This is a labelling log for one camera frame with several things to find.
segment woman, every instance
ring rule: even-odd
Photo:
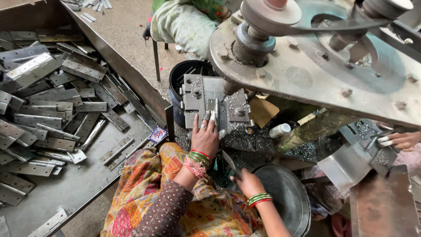
[[[290,236],[257,176],[243,169],[242,180],[231,177],[245,197],[208,179],[219,145],[214,120],[199,128],[195,116],[190,153],[165,143],[159,154],[141,149],[127,159],[102,237]]]

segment white bottle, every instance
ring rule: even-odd
[[[289,132],[291,132],[289,124],[280,124],[269,131],[269,136],[271,138],[279,138]]]

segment another person's hand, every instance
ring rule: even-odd
[[[415,145],[421,142],[421,132],[394,133],[388,137],[394,147],[406,152],[414,151]]]
[[[233,176],[230,179],[238,185],[247,198],[255,194],[266,193],[260,179],[255,174],[250,173],[246,168],[241,169],[241,180]]]
[[[199,127],[199,115],[195,115],[192,133],[192,150],[200,151],[213,159],[218,152],[219,136],[215,121],[202,120],[204,128]]]

